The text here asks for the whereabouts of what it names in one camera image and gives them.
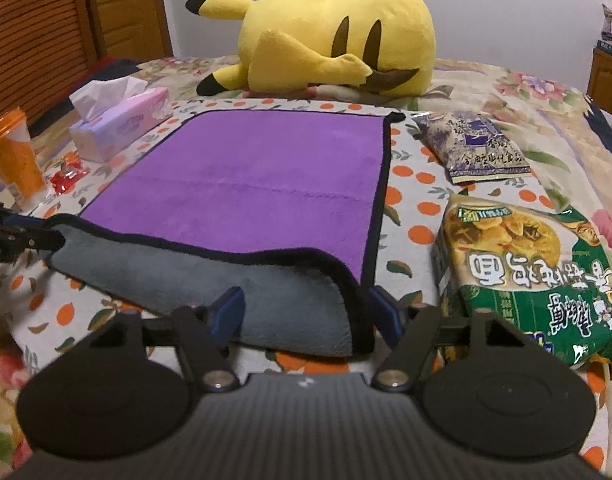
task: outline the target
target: orange cup lid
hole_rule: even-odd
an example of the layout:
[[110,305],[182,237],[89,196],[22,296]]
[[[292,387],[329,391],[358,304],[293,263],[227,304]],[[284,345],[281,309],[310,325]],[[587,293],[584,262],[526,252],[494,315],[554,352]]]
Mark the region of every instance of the orange cup lid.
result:
[[26,120],[23,110],[15,108],[0,118],[0,139],[13,127]]

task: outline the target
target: pikachu plush toy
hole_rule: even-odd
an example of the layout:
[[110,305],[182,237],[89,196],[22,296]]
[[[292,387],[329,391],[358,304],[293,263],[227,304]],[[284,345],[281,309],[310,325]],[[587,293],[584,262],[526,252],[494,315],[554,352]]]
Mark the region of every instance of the pikachu plush toy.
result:
[[435,31],[423,0],[188,0],[186,8],[242,20],[240,63],[202,80],[199,95],[328,84],[414,96],[433,73]]

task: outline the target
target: white tissue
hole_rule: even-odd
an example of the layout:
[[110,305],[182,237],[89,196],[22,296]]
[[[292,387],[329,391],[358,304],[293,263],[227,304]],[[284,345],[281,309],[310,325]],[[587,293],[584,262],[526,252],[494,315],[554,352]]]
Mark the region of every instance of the white tissue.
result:
[[81,118],[92,121],[124,99],[143,94],[147,81],[132,76],[111,81],[90,81],[71,94],[70,101]]

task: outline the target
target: door frame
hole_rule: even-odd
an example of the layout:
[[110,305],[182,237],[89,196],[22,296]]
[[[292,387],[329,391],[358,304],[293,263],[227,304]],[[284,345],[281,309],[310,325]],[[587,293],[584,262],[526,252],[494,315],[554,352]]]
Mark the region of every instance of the door frame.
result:
[[[92,29],[92,40],[94,41],[97,60],[99,60],[102,57],[107,56],[108,51],[103,39],[102,22],[99,18],[97,0],[86,0],[86,7],[90,21],[90,28]],[[157,14],[159,34],[161,35],[161,40],[164,45],[164,55],[166,57],[171,57],[173,55],[173,46],[170,41],[170,31],[168,28],[168,20],[166,18],[166,7],[164,7],[164,0],[155,0],[155,12]]]

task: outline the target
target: wooden nightstand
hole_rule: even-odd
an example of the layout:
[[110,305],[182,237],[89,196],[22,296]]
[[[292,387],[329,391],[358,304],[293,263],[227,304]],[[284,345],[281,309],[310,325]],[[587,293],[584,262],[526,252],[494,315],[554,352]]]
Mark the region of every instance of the wooden nightstand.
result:
[[593,68],[586,93],[612,115],[612,56],[598,48],[593,50]]

